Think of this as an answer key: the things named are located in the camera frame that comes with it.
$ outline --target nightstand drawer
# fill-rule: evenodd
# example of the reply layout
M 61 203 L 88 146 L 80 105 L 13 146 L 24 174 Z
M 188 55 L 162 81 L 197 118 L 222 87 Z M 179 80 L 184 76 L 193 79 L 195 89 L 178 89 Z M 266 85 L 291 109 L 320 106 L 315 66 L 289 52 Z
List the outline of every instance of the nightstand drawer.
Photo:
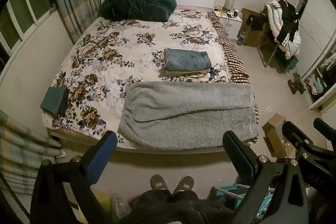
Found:
M 225 18 L 220 18 L 219 20 L 224 30 L 228 33 L 229 38 L 236 40 L 242 23 L 235 20 L 225 20 Z

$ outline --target white bedside table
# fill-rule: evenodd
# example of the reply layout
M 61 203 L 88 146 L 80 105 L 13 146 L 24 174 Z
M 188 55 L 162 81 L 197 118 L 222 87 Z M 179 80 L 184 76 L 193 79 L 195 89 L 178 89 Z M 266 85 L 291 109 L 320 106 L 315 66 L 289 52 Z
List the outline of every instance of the white bedside table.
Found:
M 242 25 L 242 20 L 240 17 L 233 17 L 233 13 L 230 13 L 232 15 L 232 18 L 228 18 L 226 14 L 223 14 L 219 11 L 215 11 L 213 9 L 216 16 L 219 17 L 219 21 L 223 25 L 224 30 L 228 33 L 230 39 L 237 39 L 238 32 L 240 30 L 240 27 Z

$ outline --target cardboard box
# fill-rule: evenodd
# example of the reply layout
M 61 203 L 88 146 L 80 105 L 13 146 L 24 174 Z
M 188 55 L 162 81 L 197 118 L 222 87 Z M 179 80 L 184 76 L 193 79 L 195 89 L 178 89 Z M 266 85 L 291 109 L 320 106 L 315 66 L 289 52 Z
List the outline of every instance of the cardboard box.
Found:
M 277 159 L 289 157 L 294 150 L 294 146 L 282 134 L 282 125 L 285 121 L 283 116 L 276 113 L 262 127 Z
M 251 31 L 251 27 L 246 24 L 246 21 L 249 18 L 249 15 L 260 17 L 267 16 L 267 13 L 264 15 L 263 13 L 257 13 L 246 8 L 242 8 L 241 13 L 243 14 L 243 23 L 241 24 L 240 30 L 246 30 L 245 38 L 242 44 L 245 46 L 258 47 L 261 42 L 267 38 L 266 33 L 270 31 L 269 22 L 267 21 L 264 23 L 262 31 Z

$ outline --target metal screw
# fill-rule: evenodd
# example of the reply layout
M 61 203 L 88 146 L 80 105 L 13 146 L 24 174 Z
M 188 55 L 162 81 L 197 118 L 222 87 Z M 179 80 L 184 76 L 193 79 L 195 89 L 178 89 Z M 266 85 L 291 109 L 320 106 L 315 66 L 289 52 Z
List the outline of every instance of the metal screw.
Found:
M 43 166 L 47 166 L 47 165 L 49 165 L 49 163 L 51 163 L 50 160 L 44 160 L 44 161 L 42 162 L 42 165 L 43 165 Z
M 261 155 L 261 156 L 259 156 L 259 160 L 261 162 L 266 162 L 266 161 L 268 161 L 268 158 L 266 156 L 264 156 L 264 155 Z
M 297 162 L 297 160 L 292 159 L 292 160 L 291 160 L 291 164 L 294 165 L 294 166 L 297 166 L 297 165 L 298 165 L 298 162 Z
M 73 162 L 80 162 L 81 159 L 82 159 L 82 156 L 77 155 L 77 156 L 74 156 L 71 160 L 72 160 Z

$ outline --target floor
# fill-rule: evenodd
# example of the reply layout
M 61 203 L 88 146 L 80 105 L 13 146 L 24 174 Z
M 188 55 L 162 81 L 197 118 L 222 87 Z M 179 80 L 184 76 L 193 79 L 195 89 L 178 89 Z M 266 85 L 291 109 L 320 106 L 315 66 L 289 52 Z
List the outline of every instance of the floor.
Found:
M 320 117 L 319 111 L 309 110 L 305 95 L 298 92 L 293 95 L 288 88 L 287 81 L 293 79 L 292 74 L 282 74 L 272 63 L 271 67 L 264 68 L 254 47 L 237 45 L 236 48 L 250 75 L 258 103 L 259 139 L 252 145 L 254 152 L 271 158 L 261 127 L 276 112 L 303 130 L 315 145 L 326 147 L 325 139 L 312 126 L 313 120 Z M 68 153 L 65 161 L 74 155 L 82 155 L 88 149 L 73 142 L 64 143 L 64 147 Z M 193 190 L 200 198 L 207 198 L 212 185 L 232 184 L 237 178 L 236 170 L 224 151 L 198 155 L 146 155 L 117 151 L 91 189 L 93 192 L 118 193 L 131 201 L 150 189 L 149 181 L 154 174 L 162 175 L 171 191 L 183 175 L 193 176 Z

